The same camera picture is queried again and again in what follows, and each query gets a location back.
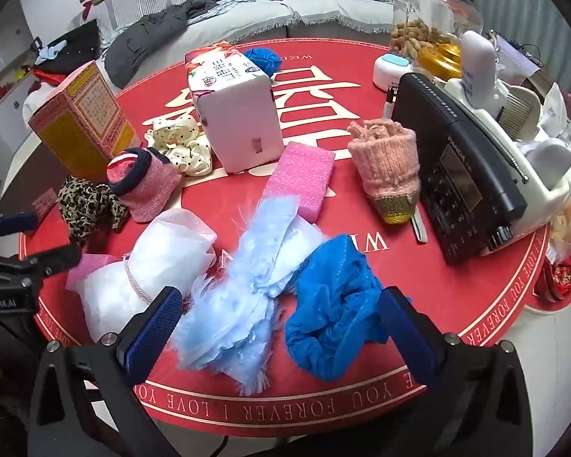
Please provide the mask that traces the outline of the thin pink foam sheet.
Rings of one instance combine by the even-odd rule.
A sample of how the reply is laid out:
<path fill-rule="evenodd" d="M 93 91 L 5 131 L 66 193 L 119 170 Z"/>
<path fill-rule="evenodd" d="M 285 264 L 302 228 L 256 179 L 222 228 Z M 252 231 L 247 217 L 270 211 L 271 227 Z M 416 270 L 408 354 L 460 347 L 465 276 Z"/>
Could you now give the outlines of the thin pink foam sheet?
<path fill-rule="evenodd" d="M 77 284 L 87 275 L 119 260 L 113 255 L 83 253 L 79 264 L 68 271 L 65 289 L 75 291 Z"/>

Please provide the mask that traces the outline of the light blue fluffy cloth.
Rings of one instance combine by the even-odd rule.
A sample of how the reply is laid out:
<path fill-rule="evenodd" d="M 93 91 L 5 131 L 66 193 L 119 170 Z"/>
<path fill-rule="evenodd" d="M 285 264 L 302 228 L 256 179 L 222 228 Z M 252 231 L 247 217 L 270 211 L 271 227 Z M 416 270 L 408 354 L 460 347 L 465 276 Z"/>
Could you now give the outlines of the light blue fluffy cloth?
<path fill-rule="evenodd" d="M 183 371 L 225 374 L 244 396 L 269 387 L 267 364 L 282 308 L 278 297 L 303 262 L 325 241 L 298 215 L 297 196 L 262 199 L 220 278 L 204 275 L 169 347 Z"/>

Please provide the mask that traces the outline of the blue plastic shoe cover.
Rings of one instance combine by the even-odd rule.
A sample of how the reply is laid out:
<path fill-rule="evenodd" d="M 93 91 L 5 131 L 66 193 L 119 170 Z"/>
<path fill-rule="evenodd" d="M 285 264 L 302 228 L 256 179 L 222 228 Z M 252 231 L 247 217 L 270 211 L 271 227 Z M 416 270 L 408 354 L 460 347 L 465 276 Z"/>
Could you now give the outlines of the blue plastic shoe cover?
<path fill-rule="evenodd" d="M 296 309 L 284 341 L 295 364 L 324 382 L 345 374 L 366 344 L 385 344 L 383 285 L 351 236 L 322 243 L 293 276 Z"/>

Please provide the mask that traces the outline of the white mesh pouch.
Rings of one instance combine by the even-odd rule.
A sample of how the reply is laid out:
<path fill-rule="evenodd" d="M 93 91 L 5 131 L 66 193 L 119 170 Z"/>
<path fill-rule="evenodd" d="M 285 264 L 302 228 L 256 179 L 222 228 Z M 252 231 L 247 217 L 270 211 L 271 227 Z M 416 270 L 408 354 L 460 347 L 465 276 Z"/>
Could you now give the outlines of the white mesh pouch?
<path fill-rule="evenodd" d="M 75 285 L 89 336 L 97 342 L 121 332 L 165 286 L 183 294 L 213 265 L 217 234 L 183 208 L 154 218 L 136 240 L 130 255 L 91 271 Z"/>

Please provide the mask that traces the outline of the leopard print scrunchie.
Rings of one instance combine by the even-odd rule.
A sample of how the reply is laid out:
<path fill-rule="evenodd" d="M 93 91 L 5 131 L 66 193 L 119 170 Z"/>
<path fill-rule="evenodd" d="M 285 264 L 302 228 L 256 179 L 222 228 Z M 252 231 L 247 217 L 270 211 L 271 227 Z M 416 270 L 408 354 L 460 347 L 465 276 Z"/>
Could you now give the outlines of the leopard print scrunchie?
<path fill-rule="evenodd" d="M 129 209 L 107 184 L 68 176 L 57 195 L 62 219 L 68 225 L 70 243 L 84 248 L 90 237 L 110 228 L 119 233 L 129 218 Z"/>

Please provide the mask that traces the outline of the pink knit hat navy rim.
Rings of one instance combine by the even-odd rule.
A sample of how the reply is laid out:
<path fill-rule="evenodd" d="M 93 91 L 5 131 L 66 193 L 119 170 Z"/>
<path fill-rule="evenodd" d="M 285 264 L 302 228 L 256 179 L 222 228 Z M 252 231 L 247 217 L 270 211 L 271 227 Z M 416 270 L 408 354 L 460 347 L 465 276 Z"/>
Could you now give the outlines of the pink knit hat navy rim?
<path fill-rule="evenodd" d="M 140 224 L 162 212 L 181 181 L 176 167 L 154 147 L 124 150 L 107 165 L 106 176 L 110 190 Z"/>

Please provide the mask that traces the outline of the pink foam sponge block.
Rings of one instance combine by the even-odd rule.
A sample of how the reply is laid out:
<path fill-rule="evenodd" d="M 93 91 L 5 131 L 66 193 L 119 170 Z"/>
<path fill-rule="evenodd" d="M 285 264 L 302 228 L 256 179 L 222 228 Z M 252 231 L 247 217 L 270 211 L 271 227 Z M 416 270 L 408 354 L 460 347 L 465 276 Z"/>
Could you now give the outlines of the pink foam sponge block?
<path fill-rule="evenodd" d="M 298 215 L 313 224 L 320 217 L 334 162 L 332 151 L 289 142 L 265 184 L 262 198 L 297 196 Z"/>

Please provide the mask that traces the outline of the nail file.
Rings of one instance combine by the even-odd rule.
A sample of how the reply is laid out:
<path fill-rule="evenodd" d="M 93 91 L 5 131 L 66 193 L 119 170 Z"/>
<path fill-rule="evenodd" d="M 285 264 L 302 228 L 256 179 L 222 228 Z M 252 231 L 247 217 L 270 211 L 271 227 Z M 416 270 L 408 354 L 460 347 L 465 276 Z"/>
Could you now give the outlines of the nail file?
<path fill-rule="evenodd" d="M 415 212 L 413 213 L 410 223 L 413 225 L 413 233 L 415 233 L 416 241 L 420 244 L 428 243 L 427 230 L 419 208 L 415 208 Z"/>

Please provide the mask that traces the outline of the round red table mat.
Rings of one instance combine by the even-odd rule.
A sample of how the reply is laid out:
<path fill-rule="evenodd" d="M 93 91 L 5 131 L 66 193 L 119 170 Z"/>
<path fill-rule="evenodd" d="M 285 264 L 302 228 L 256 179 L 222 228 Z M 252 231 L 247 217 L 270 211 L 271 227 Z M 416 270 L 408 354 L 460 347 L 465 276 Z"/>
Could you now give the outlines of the round red table mat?
<path fill-rule="evenodd" d="M 338 39 L 277 39 L 238 46 L 265 46 L 284 60 L 273 86 L 284 142 L 320 147 L 335 155 L 329 188 L 316 224 L 296 217 L 284 243 L 287 264 L 302 261 L 319 241 L 349 235 L 351 247 L 366 256 L 373 274 L 384 286 L 395 285 L 442 332 L 458 333 L 470 345 L 493 345 L 506 334 L 523 310 L 541 272 L 549 228 L 511 243 L 504 250 L 470 258 L 460 265 L 443 259 L 429 217 L 420 208 L 428 243 L 418 243 L 412 224 L 387 225 L 365 197 L 357 169 L 346 146 L 345 128 L 354 118 L 381 113 L 384 93 L 371 78 L 376 58 L 386 48 Z M 164 68 L 118 93 L 116 99 L 138 133 L 154 121 L 195 115 L 182 63 Z M 226 254 L 234 256 L 239 240 L 257 212 L 274 163 L 231 174 L 219 162 L 209 176 L 186 177 L 176 190 L 174 208 L 188 210 L 215 234 L 215 253 L 207 278 L 219 283 Z M 48 340 L 66 347 L 93 343 L 87 330 L 84 300 L 65 287 L 66 275 L 48 278 L 35 322 Z M 265 369 L 268 388 L 244 396 L 240 384 L 212 369 L 178 369 L 173 338 L 156 361 L 146 382 L 135 393 L 148 414 L 158 421 L 186 429 L 278 438 L 345 427 L 386 413 L 420 394 L 392 340 L 370 342 L 333 382 L 324 382 L 299 368 L 284 341 L 286 320 L 297 297 L 284 290 L 274 299 L 277 326 L 271 332 Z"/>

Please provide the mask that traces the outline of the yellow red cardboard box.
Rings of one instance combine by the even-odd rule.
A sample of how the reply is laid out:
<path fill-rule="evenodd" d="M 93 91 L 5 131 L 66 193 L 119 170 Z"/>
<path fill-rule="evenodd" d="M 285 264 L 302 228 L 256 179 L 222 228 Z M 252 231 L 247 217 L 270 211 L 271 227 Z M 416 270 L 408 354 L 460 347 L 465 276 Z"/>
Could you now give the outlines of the yellow red cardboard box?
<path fill-rule="evenodd" d="M 56 87 L 29 126 L 72 176 L 101 182 L 109 162 L 142 141 L 94 61 Z"/>

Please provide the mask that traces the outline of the cream dotted scrunchie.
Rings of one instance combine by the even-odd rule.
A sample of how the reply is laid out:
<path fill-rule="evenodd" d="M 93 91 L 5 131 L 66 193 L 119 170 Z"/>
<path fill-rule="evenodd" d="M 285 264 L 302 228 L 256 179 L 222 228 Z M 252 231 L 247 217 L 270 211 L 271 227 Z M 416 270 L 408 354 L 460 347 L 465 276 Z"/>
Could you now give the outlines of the cream dotted scrunchie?
<path fill-rule="evenodd" d="M 200 177 L 212 172 L 211 145 L 193 116 L 156 120 L 144 138 L 148 147 L 166 156 L 183 176 Z"/>

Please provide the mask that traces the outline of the white cabinet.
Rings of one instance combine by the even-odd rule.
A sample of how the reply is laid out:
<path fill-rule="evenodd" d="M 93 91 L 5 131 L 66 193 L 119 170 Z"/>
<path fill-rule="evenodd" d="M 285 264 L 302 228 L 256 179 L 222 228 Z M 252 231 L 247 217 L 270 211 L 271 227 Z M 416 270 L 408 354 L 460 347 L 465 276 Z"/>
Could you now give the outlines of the white cabinet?
<path fill-rule="evenodd" d="M 12 159 L 30 132 L 22 107 L 35 82 L 30 72 L 32 43 L 20 0 L 9 0 L 0 12 L 0 193 Z"/>

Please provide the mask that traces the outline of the black bag on sofa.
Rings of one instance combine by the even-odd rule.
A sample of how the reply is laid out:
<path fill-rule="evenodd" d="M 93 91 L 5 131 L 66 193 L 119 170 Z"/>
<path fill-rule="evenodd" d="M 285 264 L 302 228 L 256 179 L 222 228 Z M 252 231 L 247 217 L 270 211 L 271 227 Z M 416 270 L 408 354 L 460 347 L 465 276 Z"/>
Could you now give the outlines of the black bag on sofa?
<path fill-rule="evenodd" d="M 47 73 L 69 75 L 100 55 L 101 38 L 97 21 L 91 20 L 37 49 L 33 68 Z"/>

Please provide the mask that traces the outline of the white tissue pack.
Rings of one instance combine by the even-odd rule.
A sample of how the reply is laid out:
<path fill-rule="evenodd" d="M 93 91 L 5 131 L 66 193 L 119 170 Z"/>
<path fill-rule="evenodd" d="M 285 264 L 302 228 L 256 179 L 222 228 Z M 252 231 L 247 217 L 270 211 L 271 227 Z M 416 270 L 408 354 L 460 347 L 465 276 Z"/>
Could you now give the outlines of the white tissue pack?
<path fill-rule="evenodd" d="M 227 42 L 185 55 L 197 117 L 223 169 L 238 173 L 284 151 L 271 78 Z"/>

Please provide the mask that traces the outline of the dark grey coat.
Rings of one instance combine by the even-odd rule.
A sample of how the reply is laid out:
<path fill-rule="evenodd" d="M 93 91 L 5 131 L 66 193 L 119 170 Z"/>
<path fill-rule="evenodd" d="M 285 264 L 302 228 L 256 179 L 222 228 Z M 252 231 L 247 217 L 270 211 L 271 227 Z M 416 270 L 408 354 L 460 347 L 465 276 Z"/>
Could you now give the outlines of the dark grey coat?
<path fill-rule="evenodd" d="M 189 20 L 212 10 L 219 1 L 185 0 L 127 27 L 105 54 L 105 70 L 112 84 L 119 89 L 126 87 L 150 55 L 187 30 Z"/>

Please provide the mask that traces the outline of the white round cream jar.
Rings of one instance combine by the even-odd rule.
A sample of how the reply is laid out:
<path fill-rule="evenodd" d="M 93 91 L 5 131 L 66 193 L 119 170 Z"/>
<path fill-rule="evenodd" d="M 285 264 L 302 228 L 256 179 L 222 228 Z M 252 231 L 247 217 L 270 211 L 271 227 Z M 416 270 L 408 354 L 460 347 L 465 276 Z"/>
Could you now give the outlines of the white round cream jar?
<path fill-rule="evenodd" d="M 374 61 L 372 81 L 381 91 L 397 90 L 400 77 L 412 71 L 412 66 L 405 58 L 384 54 Z"/>

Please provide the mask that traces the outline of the gold jar lid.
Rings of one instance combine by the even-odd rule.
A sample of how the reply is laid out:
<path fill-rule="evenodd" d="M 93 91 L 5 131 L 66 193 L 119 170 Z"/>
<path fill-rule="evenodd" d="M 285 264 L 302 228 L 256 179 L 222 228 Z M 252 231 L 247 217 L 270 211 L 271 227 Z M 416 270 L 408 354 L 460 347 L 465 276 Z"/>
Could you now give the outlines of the gold jar lid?
<path fill-rule="evenodd" d="M 416 58 L 418 65 L 440 80 L 462 77 L 461 48 L 455 43 L 426 46 Z"/>

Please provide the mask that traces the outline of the white lotion bottle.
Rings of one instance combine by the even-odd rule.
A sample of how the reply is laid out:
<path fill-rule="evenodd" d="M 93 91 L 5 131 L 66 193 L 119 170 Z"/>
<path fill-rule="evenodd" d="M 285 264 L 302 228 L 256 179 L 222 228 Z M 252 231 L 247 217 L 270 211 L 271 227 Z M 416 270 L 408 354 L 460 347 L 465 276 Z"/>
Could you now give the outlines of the white lotion bottle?
<path fill-rule="evenodd" d="M 489 109 L 494 102 L 496 61 L 492 42 L 474 30 L 461 36 L 462 84 L 475 109 Z"/>

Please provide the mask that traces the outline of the blue yarn ball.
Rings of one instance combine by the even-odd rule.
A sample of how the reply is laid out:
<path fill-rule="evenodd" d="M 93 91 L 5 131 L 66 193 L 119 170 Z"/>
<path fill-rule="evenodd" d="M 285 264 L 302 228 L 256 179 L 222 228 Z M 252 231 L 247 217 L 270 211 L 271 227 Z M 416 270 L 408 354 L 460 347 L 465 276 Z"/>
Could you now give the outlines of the blue yarn ball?
<path fill-rule="evenodd" d="M 248 60 L 264 71 L 268 77 L 273 77 L 280 70 L 282 60 L 270 48 L 250 48 L 243 52 Z"/>

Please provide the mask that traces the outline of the clear peanut jar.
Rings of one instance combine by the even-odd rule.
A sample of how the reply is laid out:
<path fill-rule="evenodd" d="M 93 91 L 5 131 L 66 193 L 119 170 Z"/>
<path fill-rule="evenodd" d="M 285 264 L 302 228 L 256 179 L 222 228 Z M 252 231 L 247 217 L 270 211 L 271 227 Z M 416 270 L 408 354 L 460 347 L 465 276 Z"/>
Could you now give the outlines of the clear peanut jar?
<path fill-rule="evenodd" d="M 393 0 L 390 46 L 413 61 L 423 48 L 455 43 L 466 31 L 483 28 L 474 0 Z"/>

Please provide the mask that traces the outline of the grey covered sofa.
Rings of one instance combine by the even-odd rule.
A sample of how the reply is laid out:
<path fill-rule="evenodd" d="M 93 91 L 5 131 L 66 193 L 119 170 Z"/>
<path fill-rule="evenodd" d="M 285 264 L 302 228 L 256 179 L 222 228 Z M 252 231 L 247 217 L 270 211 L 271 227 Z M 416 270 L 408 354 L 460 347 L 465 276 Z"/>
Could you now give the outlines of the grey covered sofa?
<path fill-rule="evenodd" d="M 316 36 L 323 25 L 339 26 L 339 36 L 357 39 L 380 35 L 387 42 L 392 26 L 393 0 L 223 0 L 216 7 L 191 20 L 187 30 L 162 45 L 141 64 L 134 80 L 141 80 L 184 55 L 225 40 L 230 43 L 255 39 L 284 38 L 291 30 Z M 79 13 L 70 23 L 76 29 L 86 21 L 97 23 L 100 56 L 126 28 L 151 13 L 159 13 L 184 0 L 104 0 L 88 13 Z"/>

